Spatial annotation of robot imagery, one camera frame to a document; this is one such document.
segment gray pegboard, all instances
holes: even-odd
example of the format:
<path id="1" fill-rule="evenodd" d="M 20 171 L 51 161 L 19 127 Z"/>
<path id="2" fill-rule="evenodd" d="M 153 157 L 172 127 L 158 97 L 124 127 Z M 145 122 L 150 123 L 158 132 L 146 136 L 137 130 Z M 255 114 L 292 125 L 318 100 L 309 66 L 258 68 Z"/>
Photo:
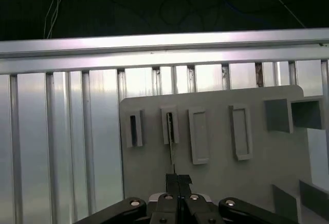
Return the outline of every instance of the gray pegboard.
<path id="1" fill-rule="evenodd" d="M 273 99 L 288 100 L 288 111 L 282 115 L 289 119 L 286 124 L 297 115 L 290 103 L 305 100 L 299 86 L 124 99 L 119 110 L 125 196 L 148 199 L 166 191 L 165 174 L 172 173 L 172 166 L 161 109 L 175 107 L 173 127 L 178 131 L 172 137 L 179 136 L 179 142 L 173 143 L 176 172 L 191 176 L 192 191 L 207 194 L 215 202 L 236 197 L 274 211 L 272 184 L 278 182 L 283 190 L 295 193 L 299 180 L 311 182 L 311 173 L 306 129 L 294 127 L 292 133 L 268 130 L 264 101 Z M 314 102 L 321 109 L 322 101 L 309 101 L 310 109 L 316 110 L 315 119 L 319 112 Z M 242 111 L 234 114 L 233 110 Z M 127 146 L 131 131 L 125 121 L 132 111 L 142 114 L 142 146 Z M 322 128 L 323 119 L 319 119 L 317 127 Z M 233 124 L 240 128 L 234 131 Z"/>

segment metal pin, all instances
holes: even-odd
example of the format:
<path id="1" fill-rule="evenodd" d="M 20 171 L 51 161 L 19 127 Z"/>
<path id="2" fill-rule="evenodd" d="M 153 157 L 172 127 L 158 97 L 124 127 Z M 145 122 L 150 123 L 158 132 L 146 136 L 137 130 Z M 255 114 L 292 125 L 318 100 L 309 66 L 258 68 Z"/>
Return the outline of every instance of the metal pin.
<path id="1" fill-rule="evenodd" d="M 173 199 L 173 196 L 172 196 L 172 195 L 166 195 L 164 198 L 165 198 L 166 200 L 171 200 L 171 199 Z"/>
<path id="2" fill-rule="evenodd" d="M 234 206 L 234 205 L 235 205 L 235 202 L 232 201 L 232 200 L 227 200 L 227 201 L 225 202 L 225 204 L 227 204 L 228 206 Z"/>
<path id="3" fill-rule="evenodd" d="M 197 199 L 199 198 L 199 196 L 198 196 L 198 195 L 191 195 L 190 198 L 191 198 L 192 200 L 197 200 Z"/>
<path id="4" fill-rule="evenodd" d="M 131 206 L 139 206 L 139 201 L 138 200 L 134 200 L 130 204 L 131 204 Z"/>

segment rectangular slot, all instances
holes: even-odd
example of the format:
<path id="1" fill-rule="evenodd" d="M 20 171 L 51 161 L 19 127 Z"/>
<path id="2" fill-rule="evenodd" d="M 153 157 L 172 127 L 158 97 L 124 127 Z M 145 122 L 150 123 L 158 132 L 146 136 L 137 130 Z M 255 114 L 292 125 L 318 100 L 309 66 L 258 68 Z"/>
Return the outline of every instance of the rectangular slot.
<path id="1" fill-rule="evenodd" d="M 294 126 L 312 129 L 324 129 L 323 117 L 321 113 L 322 99 L 306 99 L 291 103 Z"/>
<path id="2" fill-rule="evenodd" d="M 126 114 L 125 134 L 128 148 L 143 146 L 142 110 L 131 111 Z"/>
<path id="3" fill-rule="evenodd" d="M 130 116 L 130 131 L 132 135 L 132 144 L 133 146 L 137 145 L 137 131 L 136 131 L 136 116 Z"/>
<path id="4" fill-rule="evenodd" d="M 206 164 L 209 161 L 209 142 L 205 109 L 189 108 L 189 121 L 193 164 Z"/>
<path id="5" fill-rule="evenodd" d="M 230 106 L 232 139 L 236 158 L 252 158 L 252 135 L 249 108 L 245 105 Z"/>
<path id="6" fill-rule="evenodd" d="M 162 107 L 163 143 L 179 143 L 178 117 L 176 106 Z"/>
<path id="7" fill-rule="evenodd" d="M 264 105 L 268 130 L 293 133 L 293 119 L 287 99 L 266 100 Z"/>

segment metal frame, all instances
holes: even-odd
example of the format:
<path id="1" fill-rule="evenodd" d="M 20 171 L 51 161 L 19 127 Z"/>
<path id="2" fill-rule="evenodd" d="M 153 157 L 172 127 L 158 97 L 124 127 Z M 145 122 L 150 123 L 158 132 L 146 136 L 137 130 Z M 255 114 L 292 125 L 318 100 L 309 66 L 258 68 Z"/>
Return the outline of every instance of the metal frame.
<path id="1" fill-rule="evenodd" d="M 329 29 L 2 42 L 0 74 L 329 59 L 326 43 Z"/>
<path id="2" fill-rule="evenodd" d="M 0 57 L 329 43 L 329 29 L 184 33 L 0 43 Z"/>
<path id="3" fill-rule="evenodd" d="M 0 222 L 74 222 L 122 198 L 123 98 L 253 88 L 262 78 L 328 100 L 327 44 L 329 29 L 0 42 Z M 313 181 L 328 186 L 325 133 L 308 139 Z M 103 175 L 110 169 L 115 177 Z"/>

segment gray block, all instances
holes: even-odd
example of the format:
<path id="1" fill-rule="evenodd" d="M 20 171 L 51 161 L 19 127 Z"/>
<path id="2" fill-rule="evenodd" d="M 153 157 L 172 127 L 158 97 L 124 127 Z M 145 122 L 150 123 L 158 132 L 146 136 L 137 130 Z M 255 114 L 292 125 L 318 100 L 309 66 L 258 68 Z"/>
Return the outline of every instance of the gray block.
<path id="1" fill-rule="evenodd" d="M 274 211 L 271 185 L 287 181 L 285 189 L 299 189 L 299 180 L 311 181 L 306 129 L 293 134 L 268 132 L 264 100 L 302 100 L 299 86 L 280 86 L 223 90 L 179 95 L 127 98 L 119 104 L 121 134 L 125 133 L 127 110 L 143 109 L 143 147 L 122 146 L 123 185 L 125 196 L 148 199 L 165 192 L 165 174 L 172 173 L 170 150 L 163 141 L 161 108 L 177 107 L 179 143 L 173 144 L 178 174 L 189 174 L 195 193 L 207 194 L 217 202 L 236 197 Z M 229 106 L 239 102 L 249 108 L 252 134 L 252 159 L 237 161 L 232 146 Z M 193 164 L 189 110 L 202 107 L 206 111 L 208 163 Z M 194 136 L 198 146 L 204 139 Z"/>
<path id="2" fill-rule="evenodd" d="M 163 143 L 169 144 L 170 140 L 179 143 L 178 116 L 176 106 L 161 107 Z"/>
<path id="3" fill-rule="evenodd" d="M 127 147 L 143 146 L 142 110 L 128 110 L 125 112 L 125 134 Z"/>
<path id="4" fill-rule="evenodd" d="M 193 164 L 206 164 L 209 160 L 206 110 L 202 107 L 189 108 L 189 124 Z"/>
<path id="5" fill-rule="evenodd" d="M 302 204 L 329 221 L 329 193 L 303 181 L 299 187 Z"/>
<path id="6" fill-rule="evenodd" d="M 294 196 L 287 190 L 272 185 L 275 213 L 302 223 L 301 202 L 299 196 Z"/>
<path id="7" fill-rule="evenodd" d="M 230 105 L 233 150 L 238 161 L 252 158 L 250 111 L 247 105 Z"/>

